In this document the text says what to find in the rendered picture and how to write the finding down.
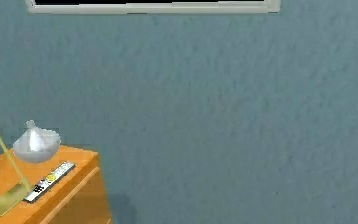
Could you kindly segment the orange wooden nightstand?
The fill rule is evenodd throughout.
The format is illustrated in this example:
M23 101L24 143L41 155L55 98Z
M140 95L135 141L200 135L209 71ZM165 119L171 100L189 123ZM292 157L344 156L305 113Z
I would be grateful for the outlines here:
M0 224L115 224L98 153L62 146L44 163L18 160L16 164L35 184L64 161L73 162L76 167L36 202L18 203L0 217Z

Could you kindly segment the white remote control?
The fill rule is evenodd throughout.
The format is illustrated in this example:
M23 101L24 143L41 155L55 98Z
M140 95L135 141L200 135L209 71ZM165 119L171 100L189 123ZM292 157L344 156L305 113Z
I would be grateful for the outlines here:
M48 175L42 178L34 185L32 191L24 198L27 203L36 202L42 195L49 191L56 183L58 183L64 176L70 173L76 164L73 162L64 161L57 168L51 171Z

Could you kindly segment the yellow-green desk lamp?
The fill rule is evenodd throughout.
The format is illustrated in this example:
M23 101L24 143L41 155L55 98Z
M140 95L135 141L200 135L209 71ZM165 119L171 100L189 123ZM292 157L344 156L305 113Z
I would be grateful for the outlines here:
M17 166L1 136L0 147L2 148L3 154L7 157L10 165L20 178L20 181L17 184L0 196L0 217L2 217L32 191L32 185Z

